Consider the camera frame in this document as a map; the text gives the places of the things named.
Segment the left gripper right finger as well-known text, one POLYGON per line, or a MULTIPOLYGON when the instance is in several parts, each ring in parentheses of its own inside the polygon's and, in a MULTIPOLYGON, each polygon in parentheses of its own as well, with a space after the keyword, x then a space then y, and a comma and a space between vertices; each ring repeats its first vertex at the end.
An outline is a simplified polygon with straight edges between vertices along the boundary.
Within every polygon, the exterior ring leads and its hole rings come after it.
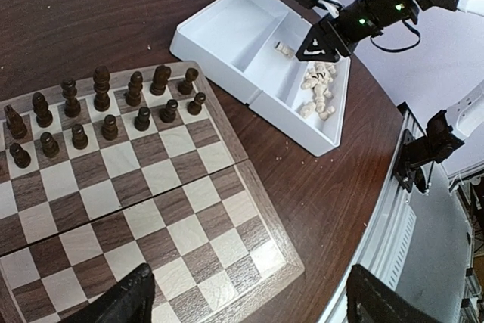
POLYGON ((434 322, 364 266, 352 266, 346 281, 348 322, 434 322))

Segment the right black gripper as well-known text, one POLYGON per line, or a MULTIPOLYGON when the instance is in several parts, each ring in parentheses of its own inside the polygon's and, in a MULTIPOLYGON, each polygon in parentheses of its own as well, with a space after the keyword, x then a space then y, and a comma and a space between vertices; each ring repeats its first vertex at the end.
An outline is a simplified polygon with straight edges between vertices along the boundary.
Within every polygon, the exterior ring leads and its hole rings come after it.
POLYGON ((336 18, 325 17, 313 25, 296 52, 299 61, 337 62, 349 57, 358 43, 383 35, 388 26, 401 22, 416 36, 419 9, 413 0, 355 0, 336 18))

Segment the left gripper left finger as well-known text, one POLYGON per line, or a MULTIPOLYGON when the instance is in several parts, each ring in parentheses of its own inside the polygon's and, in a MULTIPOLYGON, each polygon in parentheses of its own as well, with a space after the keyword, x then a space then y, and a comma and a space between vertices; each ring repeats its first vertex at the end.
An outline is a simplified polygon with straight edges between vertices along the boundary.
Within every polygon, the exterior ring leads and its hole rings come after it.
POLYGON ((152 322, 154 298, 154 274, 143 262, 94 302, 62 322, 152 322))

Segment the white chess piece tall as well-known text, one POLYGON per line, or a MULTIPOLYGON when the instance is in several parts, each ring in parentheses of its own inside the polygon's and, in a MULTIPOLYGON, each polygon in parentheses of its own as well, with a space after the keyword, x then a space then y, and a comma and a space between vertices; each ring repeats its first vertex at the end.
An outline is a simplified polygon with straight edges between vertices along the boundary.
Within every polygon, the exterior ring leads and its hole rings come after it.
POLYGON ((292 49, 289 45, 281 42, 281 41, 277 41, 275 43, 275 50, 279 53, 281 53, 283 56, 291 59, 292 57, 294 57, 296 51, 294 49, 292 49))

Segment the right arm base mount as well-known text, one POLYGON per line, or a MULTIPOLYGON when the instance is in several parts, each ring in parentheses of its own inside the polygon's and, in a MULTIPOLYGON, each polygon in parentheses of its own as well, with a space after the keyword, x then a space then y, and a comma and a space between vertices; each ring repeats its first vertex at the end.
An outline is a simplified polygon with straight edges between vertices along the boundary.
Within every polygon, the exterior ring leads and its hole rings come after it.
POLYGON ((427 122, 423 136, 415 138, 405 129, 398 148, 392 174, 407 192, 414 186, 426 194, 435 163, 441 163, 464 145, 464 140, 453 134, 454 127, 447 120, 447 110, 440 110, 427 122))

